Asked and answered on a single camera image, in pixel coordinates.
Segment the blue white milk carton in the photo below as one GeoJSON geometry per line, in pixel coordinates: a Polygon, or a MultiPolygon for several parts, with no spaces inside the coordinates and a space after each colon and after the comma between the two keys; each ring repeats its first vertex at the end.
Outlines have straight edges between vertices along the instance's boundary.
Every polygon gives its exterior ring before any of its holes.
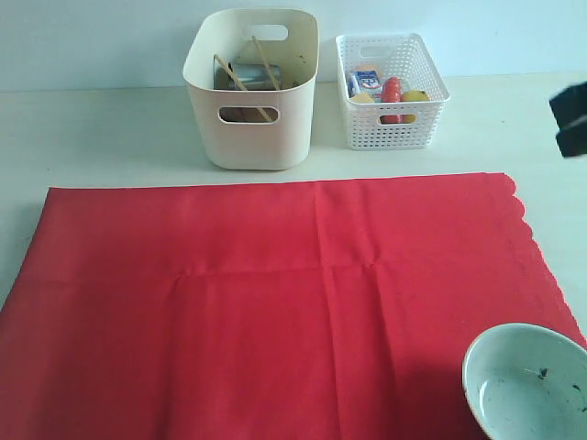
{"type": "Polygon", "coordinates": [[[382,94],[382,82],[379,73],[374,69],[349,71],[347,87],[350,98],[367,94],[370,98],[378,100],[382,94]]]}

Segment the stainless steel cup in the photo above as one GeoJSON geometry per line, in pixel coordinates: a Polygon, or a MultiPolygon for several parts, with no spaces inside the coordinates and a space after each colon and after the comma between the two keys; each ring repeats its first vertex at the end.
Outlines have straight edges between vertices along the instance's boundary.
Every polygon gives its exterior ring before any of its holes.
{"type": "MultiPolygon", "coordinates": [[[[275,85],[263,64],[229,63],[228,68],[243,83],[248,91],[275,91],[275,85]]],[[[240,91],[237,83],[220,65],[216,66],[214,88],[240,91]]]]}

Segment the red table cloth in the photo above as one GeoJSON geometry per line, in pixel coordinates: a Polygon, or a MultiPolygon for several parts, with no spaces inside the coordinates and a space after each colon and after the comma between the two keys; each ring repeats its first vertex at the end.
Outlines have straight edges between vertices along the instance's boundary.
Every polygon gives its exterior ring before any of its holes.
{"type": "Polygon", "coordinates": [[[484,329],[581,330],[502,173],[52,188],[1,311],[4,439],[479,439],[484,329]]]}

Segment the white perforated plastic basket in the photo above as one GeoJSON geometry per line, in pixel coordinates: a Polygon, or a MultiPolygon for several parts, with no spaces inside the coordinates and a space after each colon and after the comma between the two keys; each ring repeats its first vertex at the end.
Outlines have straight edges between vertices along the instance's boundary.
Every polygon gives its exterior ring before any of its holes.
{"type": "Polygon", "coordinates": [[[354,150],[420,149],[430,144],[449,90],[433,62],[425,42],[416,33],[340,35],[336,38],[338,90],[346,138],[354,150]],[[402,94],[412,89],[426,91],[429,102],[374,104],[350,101],[347,74],[361,64],[379,68],[382,85],[390,77],[401,81],[402,94]],[[385,115],[426,114],[412,124],[382,124],[385,115]]]}

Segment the brown egg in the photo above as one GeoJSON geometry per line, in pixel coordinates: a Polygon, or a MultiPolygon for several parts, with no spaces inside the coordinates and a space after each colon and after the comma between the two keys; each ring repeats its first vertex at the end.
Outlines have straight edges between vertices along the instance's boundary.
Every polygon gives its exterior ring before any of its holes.
{"type": "Polygon", "coordinates": [[[373,64],[361,64],[355,68],[353,68],[353,71],[355,72],[377,72],[377,74],[379,75],[379,68],[376,65],[373,64]]]}

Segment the pale green ceramic bowl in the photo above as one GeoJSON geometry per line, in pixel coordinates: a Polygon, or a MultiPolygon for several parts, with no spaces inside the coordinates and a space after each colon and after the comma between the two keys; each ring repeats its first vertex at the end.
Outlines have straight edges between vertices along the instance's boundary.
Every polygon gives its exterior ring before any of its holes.
{"type": "Polygon", "coordinates": [[[586,349],[535,324],[478,335],[462,363],[471,413],[491,439],[584,439],[586,349]]]}

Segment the yellow lemon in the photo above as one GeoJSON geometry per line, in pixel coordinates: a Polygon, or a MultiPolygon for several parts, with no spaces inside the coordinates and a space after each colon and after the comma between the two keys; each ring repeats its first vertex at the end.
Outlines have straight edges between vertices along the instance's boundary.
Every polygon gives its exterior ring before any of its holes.
{"type": "MultiPolygon", "coordinates": [[[[428,96],[426,91],[412,89],[407,92],[404,92],[401,95],[401,103],[410,104],[410,103],[423,103],[429,102],[430,97],[428,96]]],[[[419,121],[422,118],[426,118],[426,114],[416,115],[416,114],[405,114],[401,116],[402,122],[404,124],[412,124],[414,122],[419,121]]]]}

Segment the cream plastic bin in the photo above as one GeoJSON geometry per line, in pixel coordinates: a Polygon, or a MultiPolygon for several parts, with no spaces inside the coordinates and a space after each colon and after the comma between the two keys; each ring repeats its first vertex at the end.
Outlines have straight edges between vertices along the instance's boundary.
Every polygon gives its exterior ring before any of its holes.
{"type": "Polygon", "coordinates": [[[316,18],[285,8],[226,9],[208,16],[198,29],[183,65],[183,78],[207,157],[232,170],[285,170],[301,163],[310,147],[318,72],[316,18]],[[279,68],[280,91],[214,88],[219,55],[227,64],[262,64],[251,37],[279,68]],[[222,107],[270,107],[275,121],[228,123],[222,107]]]}

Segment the red sausage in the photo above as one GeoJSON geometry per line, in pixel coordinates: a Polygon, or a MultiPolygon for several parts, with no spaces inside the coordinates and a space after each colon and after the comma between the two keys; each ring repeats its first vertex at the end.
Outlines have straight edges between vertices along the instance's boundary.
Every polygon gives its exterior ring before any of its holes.
{"type": "MultiPolygon", "coordinates": [[[[382,86],[381,102],[384,104],[396,104],[402,102],[401,81],[398,77],[388,78],[382,86]]],[[[402,115],[382,115],[382,124],[402,124],[402,115]]]]}

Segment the brown wooden plate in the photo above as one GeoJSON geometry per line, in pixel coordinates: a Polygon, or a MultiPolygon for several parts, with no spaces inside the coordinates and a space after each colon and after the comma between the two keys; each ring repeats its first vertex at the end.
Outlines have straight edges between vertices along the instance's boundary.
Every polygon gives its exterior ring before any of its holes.
{"type": "Polygon", "coordinates": [[[266,119],[261,112],[254,107],[222,107],[219,116],[228,123],[264,124],[273,122],[278,117],[278,111],[274,108],[263,107],[262,110],[268,116],[266,119]]]}

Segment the yellow cheese wedge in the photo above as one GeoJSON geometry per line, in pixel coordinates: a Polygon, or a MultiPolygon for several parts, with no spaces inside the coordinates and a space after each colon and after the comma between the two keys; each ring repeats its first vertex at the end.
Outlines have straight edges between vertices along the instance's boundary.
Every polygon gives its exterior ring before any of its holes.
{"type": "Polygon", "coordinates": [[[350,98],[350,101],[355,104],[374,104],[374,99],[368,93],[357,93],[350,98]]]}

